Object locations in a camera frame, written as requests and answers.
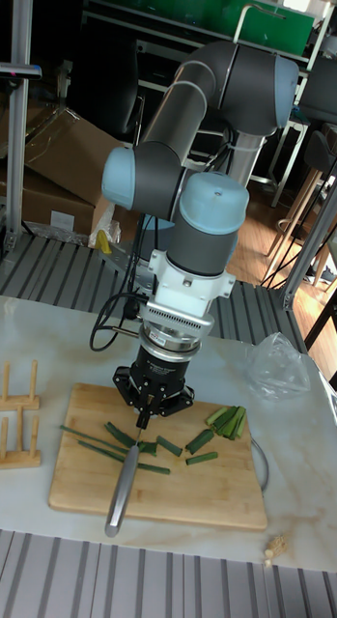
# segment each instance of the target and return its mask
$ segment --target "wooden cutting board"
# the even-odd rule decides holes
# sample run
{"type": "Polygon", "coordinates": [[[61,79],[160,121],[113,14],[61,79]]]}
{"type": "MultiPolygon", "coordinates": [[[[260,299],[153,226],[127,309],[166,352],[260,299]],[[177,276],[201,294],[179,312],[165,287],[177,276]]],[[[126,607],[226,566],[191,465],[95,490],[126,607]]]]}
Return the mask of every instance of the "wooden cutting board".
{"type": "MultiPolygon", "coordinates": [[[[169,418],[153,419],[142,439],[155,441],[163,435],[184,447],[206,428],[206,418],[220,407],[195,402],[192,408],[169,418]]],[[[136,419],[115,388],[80,383],[72,389],[65,425],[115,443],[104,423],[111,421],[136,437],[136,419]]],[[[156,458],[142,453],[139,461],[169,467],[171,474],[163,476],[138,469],[126,516],[265,530],[267,517],[247,423],[241,439],[230,441],[216,436],[198,454],[210,451],[217,451],[218,459],[192,466],[185,463],[189,456],[186,451],[179,458],[161,446],[157,447],[156,458]]],[[[63,432],[48,504],[60,511],[106,515],[120,470],[121,463],[84,448],[63,432]]]]}

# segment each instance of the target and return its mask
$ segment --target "white table surface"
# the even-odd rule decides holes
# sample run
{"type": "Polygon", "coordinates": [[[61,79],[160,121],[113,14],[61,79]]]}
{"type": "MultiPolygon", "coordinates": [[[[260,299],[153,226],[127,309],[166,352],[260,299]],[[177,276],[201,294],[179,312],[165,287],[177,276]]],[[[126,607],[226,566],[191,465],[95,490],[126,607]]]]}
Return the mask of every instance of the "white table surface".
{"type": "MultiPolygon", "coordinates": [[[[59,425],[73,384],[111,385],[116,367],[129,364],[136,354],[137,341],[126,337],[118,337],[107,352],[91,352],[88,340],[94,321],[90,314],[0,296],[0,392],[4,360],[12,362],[10,394],[20,394],[27,392],[31,360],[37,358],[37,393],[42,397],[38,438],[42,465],[0,470],[0,528],[112,543],[103,532],[104,518],[59,513],[47,506],[59,425]]],[[[265,450],[270,467],[267,531],[125,520],[114,541],[122,546],[261,562],[268,539],[285,532],[289,550],[277,559],[278,564],[337,571],[337,423],[327,390],[313,361],[304,357],[311,392],[278,404],[258,401],[243,375],[248,348],[240,342],[208,338],[190,364],[187,383],[197,399],[247,407],[252,435],[265,450]]],[[[34,413],[26,411],[25,418],[34,413]]],[[[14,448],[15,414],[10,412],[9,417],[9,448],[14,448]]],[[[29,421],[25,429],[29,439],[29,421]]],[[[257,456],[255,463],[262,480],[263,464],[257,456]]]]}

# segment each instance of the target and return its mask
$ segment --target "chopped green onion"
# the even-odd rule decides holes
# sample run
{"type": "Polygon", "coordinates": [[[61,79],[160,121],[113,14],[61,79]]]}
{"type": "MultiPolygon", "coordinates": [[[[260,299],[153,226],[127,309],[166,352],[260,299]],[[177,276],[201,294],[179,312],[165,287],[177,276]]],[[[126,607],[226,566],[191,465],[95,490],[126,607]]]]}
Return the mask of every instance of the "chopped green onion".
{"type": "Polygon", "coordinates": [[[223,429],[222,435],[224,437],[228,437],[229,439],[235,439],[234,437],[231,437],[231,436],[233,434],[234,436],[236,436],[240,415],[241,415],[241,411],[239,411],[239,408],[238,408],[236,414],[231,418],[230,422],[227,423],[226,427],[223,429]]]}
{"type": "Polygon", "coordinates": [[[149,453],[150,455],[157,455],[157,442],[139,442],[139,451],[140,453],[149,453]]]}
{"type": "Polygon", "coordinates": [[[165,437],[162,437],[161,435],[157,436],[157,444],[163,446],[163,448],[167,449],[167,451],[170,451],[171,453],[173,453],[173,455],[176,455],[177,457],[179,457],[183,452],[182,448],[176,446],[172,442],[169,442],[169,440],[166,440],[165,437]]]}
{"type": "Polygon", "coordinates": [[[117,462],[123,463],[125,461],[125,457],[123,455],[119,455],[118,453],[112,453],[111,451],[107,451],[105,448],[99,448],[98,446],[89,444],[89,442],[85,442],[84,440],[77,440],[77,442],[81,444],[81,446],[91,449],[91,451],[96,451],[96,453],[101,453],[102,455],[111,457],[111,459],[116,460],[117,462]]]}
{"type": "Polygon", "coordinates": [[[226,407],[221,407],[216,412],[214,412],[211,416],[209,416],[206,420],[207,425],[213,425],[214,422],[218,419],[221,414],[227,411],[226,407]]]}
{"type": "Polygon", "coordinates": [[[135,440],[130,437],[130,435],[124,434],[120,429],[115,427],[110,421],[104,425],[105,429],[115,437],[119,442],[121,442],[127,448],[134,446],[135,440]]]}
{"type": "Polygon", "coordinates": [[[204,429],[199,435],[197,435],[191,442],[186,444],[185,448],[187,451],[193,455],[197,451],[199,451],[202,446],[207,444],[213,438],[213,430],[212,429],[204,429]]]}
{"type": "Polygon", "coordinates": [[[234,417],[237,412],[237,406],[229,407],[214,423],[213,428],[218,435],[222,435],[222,429],[227,425],[227,423],[234,417]]]}
{"type": "Polygon", "coordinates": [[[218,455],[214,451],[213,453],[206,453],[205,455],[197,455],[197,457],[189,457],[186,460],[186,463],[187,465],[201,464],[202,462],[208,462],[209,460],[216,460],[217,457],[218,455]]]}
{"type": "Polygon", "coordinates": [[[239,427],[237,429],[237,437],[241,437],[243,429],[244,429],[245,421],[246,421],[246,411],[244,410],[244,414],[241,417],[241,421],[240,421],[239,427]]]}
{"type": "Polygon", "coordinates": [[[149,465],[148,463],[139,463],[138,467],[141,470],[148,470],[148,472],[157,472],[157,474],[170,474],[169,467],[161,467],[160,465],[149,465]]]}
{"type": "MultiPolygon", "coordinates": [[[[125,457],[123,455],[118,455],[117,453],[111,453],[111,451],[107,451],[105,448],[99,448],[98,446],[94,446],[93,444],[89,444],[88,442],[84,442],[84,440],[77,440],[81,446],[85,446],[86,448],[95,451],[96,453],[100,453],[101,455],[106,455],[106,457],[110,457],[112,460],[116,460],[117,462],[123,463],[125,461],[125,457]]],[[[170,474],[169,467],[161,467],[160,465],[149,465],[148,463],[139,463],[138,468],[141,470],[148,470],[148,472],[156,472],[157,474],[170,474]]]]}
{"type": "Polygon", "coordinates": [[[111,444],[110,442],[106,442],[105,440],[100,440],[98,437],[92,437],[88,434],[82,434],[82,432],[78,432],[76,429],[72,429],[71,427],[66,427],[65,425],[60,425],[60,429],[63,429],[64,432],[69,432],[70,434],[81,435],[81,437],[87,437],[89,440],[93,440],[94,442],[98,442],[99,444],[105,444],[106,446],[110,446],[114,449],[114,451],[119,451],[119,453],[127,453],[126,448],[122,448],[122,446],[117,446],[116,444],[111,444]]]}

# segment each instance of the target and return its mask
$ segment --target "plastic bag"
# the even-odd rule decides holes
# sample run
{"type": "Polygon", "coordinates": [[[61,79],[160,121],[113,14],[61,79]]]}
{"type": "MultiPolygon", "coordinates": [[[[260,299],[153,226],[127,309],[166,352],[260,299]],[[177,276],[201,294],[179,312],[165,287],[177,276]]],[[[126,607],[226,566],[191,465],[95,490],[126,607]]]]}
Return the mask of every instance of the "plastic bag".
{"type": "Polygon", "coordinates": [[[272,401],[290,399],[310,390],[302,354],[281,332],[266,337],[248,352],[245,372],[252,390],[272,401]]]}
{"type": "Polygon", "coordinates": [[[89,247],[92,249],[96,246],[97,234],[99,230],[103,230],[106,234],[106,237],[109,242],[120,242],[121,240],[121,228],[120,223],[118,221],[113,220],[115,210],[115,204],[109,202],[109,206],[107,207],[105,213],[101,216],[95,230],[91,233],[89,237],[89,247]]]}
{"type": "Polygon", "coordinates": [[[59,240],[60,242],[79,244],[87,247],[88,236],[86,234],[77,234],[70,230],[53,227],[53,225],[34,223],[34,221],[27,221],[27,226],[30,231],[33,232],[34,236],[39,236],[41,239],[59,240]]]}

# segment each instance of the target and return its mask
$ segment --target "wooden floor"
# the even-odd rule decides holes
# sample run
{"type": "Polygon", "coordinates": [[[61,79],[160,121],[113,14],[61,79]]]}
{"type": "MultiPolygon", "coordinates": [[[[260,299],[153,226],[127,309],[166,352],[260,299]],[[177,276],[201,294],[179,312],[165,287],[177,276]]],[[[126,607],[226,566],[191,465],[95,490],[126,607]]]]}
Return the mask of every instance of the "wooden floor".
{"type": "MultiPolygon", "coordinates": [[[[281,206],[272,209],[264,192],[254,184],[250,186],[251,202],[248,206],[245,222],[239,230],[239,242],[227,270],[237,279],[259,285],[265,276],[269,264],[266,254],[275,237],[275,223],[284,218],[287,210],[281,206]]],[[[288,260],[299,250],[295,245],[288,255],[288,260]]],[[[287,267],[276,277],[274,283],[288,276],[291,267],[287,267]]],[[[295,296],[295,317],[305,337],[321,313],[328,300],[325,283],[314,288],[303,282],[295,296]]],[[[331,321],[327,323],[322,334],[312,346],[309,354],[315,360],[324,376],[330,379],[337,369],[337,335],[331,321]]]]}

